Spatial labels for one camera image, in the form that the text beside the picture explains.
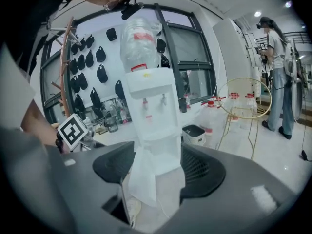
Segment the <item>gold wire frame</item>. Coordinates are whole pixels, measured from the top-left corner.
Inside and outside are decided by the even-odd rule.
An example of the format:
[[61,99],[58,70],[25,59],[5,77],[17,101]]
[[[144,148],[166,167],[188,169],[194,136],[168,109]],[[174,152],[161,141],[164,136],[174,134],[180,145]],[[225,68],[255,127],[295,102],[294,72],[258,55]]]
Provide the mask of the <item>gold wire frame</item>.
[[[229,133],[229,129],[230,129],[230,124],[231,124],[231,121],[232,121],[232,118],[233,116],[236,116],[238,118],[242,118],[242,119],[251,119],[251,123],[250,123],[250,128],[249,128],[249,133],[248,133],[248,140],[252,146],[252,156],[251,156],[251,160],[253,160],[254,158],[254,151],[255,151],[255,146],[256,146],[256,143],[257,143],[257,137],[258,137],[258,129],[259,129],[259,118],[264,116],[271,108],[271,105],[272,105],[272,95],[268,89],[268,87],[262,83],[261,81],[259,80],[256,80],[256,79],[253,79],[253,78],[249,78],[249,77],[242,77],[242,78],[235,78],[235,79],[231,79],[229,80],[227,83],[225,83],[220,91],[222,90],[222,88],[224,88],[226,85],[228,85],[229,83],[235,81],[235,80],[242,80],[242,79],[249,79],[251,82],[255,83],[255,82],[259,82],[260,85],[263,85],[265,89],[267,89],[267,91],[269,92],[269,96],[270,96],[270,104],[269,104],[269,107],[267,110],[265,110],[261,104],[261,94],[259,97],[256,98],[256,102],[257,102],[257,111],[251,111],[251,117],[243,117],[243,116],[240,116],[240,115],[237,115],[234,113],[234,109],[236,110],[249,110],[247,108],[240,108],[240,107],[233,107],[229,110],[225,109],[225,107],[223,107],[223,105],[221,104],[221,101],[219,100],[218,103],[219,105],[223,108],[224,111],[226,111],[228,113],[228,116],[227,116],[227,121],[226,121],[226,124],[225,124],[225,127],[224,127],[224,131],[223,131],[223,135],[222,135],[222,138],[220,140],[220,143],[219,143],[219,146],[218,146],[218,150],[221,146],[221,143],[222,143],[222,140],[223,138]],[[252,125],[253,125],[253,120],[257,120],[257,131],[256,131],[256,136],[255,136],[255,140],[254,140],[254,143],[252,143],[252,141],[250,140],[250,133],[251,133],[251,129],[252,129]]]
[[234,108],[239,109],[239,110],[248,110],[248,109],[246,109],[246,108],[234,107],[234,108],[226,109],[226,108],[224,107],[224,105],[221,104],[221,101],[218,101],[219,105],[220,105],[228,114],[230,114],[230,115],[232,115],[232,116],[236,116],[236,117],[238,117],[238,118],[242,118],[242,119],[256,119],[256,118],[260,118],[260,117],[264,116],[264,115],[270,110],[270,108],[271,108],[271,105],[272,105],[272,95],[271,95],[270,90],[268,89],[268,87],[267,87],[263,82],[261,82],[261,81],[259,81],[259,80],[256,80],[256,79],[253,79],[253,78],[249,78],[249,77],[235,78],[235,79],[231,79],[231,80],[229,80],[227,83],[225,83],[225,84],[221,87],[221,89],[220,89],[219,91],[222,91],[222,89],[223,89],[225,86],[228,86],[230,83],[232,83],[232,82],[234,82],[234,81],[237,81],[237,80],[250,80],[251,83],[252,83],[252,82],[253,82],[254,84],[255,84],[255,83],[260,83],[260,85],[263,85],[264,88],[268,90],[269,96],[270,96],[270,104],[269,104],[269,107],[267,108],[267,110],[265,110],[265,109],[263,108],[262,104],[261,104],[261,96],[256,98],[256,102],[257,102],[257,111],[256,111],[256,112],[255,112],[255,111],[252,111],[252,114],[251,114],[252,116],[251,116],[251,117],[240,116],[240,115],[234,113],[234,110],[233,110]]

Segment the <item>vr headset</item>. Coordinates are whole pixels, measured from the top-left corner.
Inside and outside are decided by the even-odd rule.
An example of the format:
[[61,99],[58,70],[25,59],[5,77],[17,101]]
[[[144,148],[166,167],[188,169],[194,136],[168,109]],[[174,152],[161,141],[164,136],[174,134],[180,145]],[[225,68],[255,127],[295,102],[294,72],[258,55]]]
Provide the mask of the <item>vr headset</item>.
[[258,29],[261,29],[262,28],[262,24],[261,24],[261,22],[259,22],[258,24],[256,24],[257,25],[257,28]]
[[121,10],[123,20],[127,20],[130,16],[132,16],[135,12],[139,11],[144,7],[142,2],[138,2],[135,0],[134,4],[130,4],[131,0],[124,0],[122,3],[119,3],[112,11]]

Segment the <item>gray fabric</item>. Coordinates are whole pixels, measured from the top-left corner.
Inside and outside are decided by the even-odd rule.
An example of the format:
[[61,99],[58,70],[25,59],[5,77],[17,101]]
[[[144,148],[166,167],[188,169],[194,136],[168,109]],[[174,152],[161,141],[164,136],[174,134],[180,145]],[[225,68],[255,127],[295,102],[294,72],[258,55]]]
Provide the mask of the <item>gray fabric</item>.
[[268,118],[268,126],[271,131],[275,131],[279,116],[283,109],[283,129],[284,134],[292,135],[293,113],[292,113],[292,90],[285,87],[287,77],[284,68],[273,69],[272,106]]
[[285,57],[285,47],[280,39],[278,33],[274,30],[268,33],[268,47],[271,46],[274,49],[273,53],[273,68],[283,68],[283,60]]

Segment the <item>glass window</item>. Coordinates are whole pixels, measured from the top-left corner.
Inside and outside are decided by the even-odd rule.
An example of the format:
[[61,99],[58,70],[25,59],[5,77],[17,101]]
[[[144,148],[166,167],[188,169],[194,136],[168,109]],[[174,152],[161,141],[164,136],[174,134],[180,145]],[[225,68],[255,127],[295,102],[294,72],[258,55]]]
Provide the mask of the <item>glass window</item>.
[[89,35],[101,29],[110,28],[118,25],[123,25],[125,22],[133,19],[134,17],[143,17],[148,21],[157,21],[157,16],[154,10],[142,9],[137,11],[133,16],[127,20],[121,18],[120,11],[103,14],[96,18],[87,20],[77,26],[76,35],[82,38],[84,35]]
[[[58,38],[58,40],[59,40],[60,42],[63,42],[63,40],[64,40],[64,38],[63,38],[64,35],[65,35],[65,33],[62,34],[61,37]],[[52,55],[54,55],[57,51],[59,51],[61,48],[62,48],[62,46],[61,46],[57,41],[53,41],[53,42],[52,42],[52,46],[51,46],[51,51],[50,51],[50,57],[51,57]]]
[[170,28],[179,61],[208,61],[200,34]]
[[189,17],[186,15],[165,10],[162,10],[162,14],[164,15],[166,22],[180,24],[192,28]]
[[207,70],[180,71],[183,80],[184,95],[188,95],[190,99],[207,96],[207,72]]
[[43,87],[45,101],[60,92],[58,88],[51,84],[51,82],[53,81],[59,85],[59,68],[60,58],[55,58],[55,60],[49,63],[49,65],[43,70]]
[[67,119],[65,116],[64,106],[60,103],[53,106],[53,112],[57,123],[62,124]]

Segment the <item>backpack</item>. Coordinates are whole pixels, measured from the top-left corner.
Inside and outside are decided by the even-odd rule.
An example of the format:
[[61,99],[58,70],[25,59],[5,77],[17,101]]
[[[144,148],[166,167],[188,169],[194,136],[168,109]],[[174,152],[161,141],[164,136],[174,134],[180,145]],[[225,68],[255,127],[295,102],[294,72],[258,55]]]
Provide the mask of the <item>backpack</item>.
[[285,57],[283,61],[285,73],[292,79],[297,79],[297,63],[294,40],[291,38],[289,41],[283,41],[280,37],[279,39],[282,41],[285,50]]

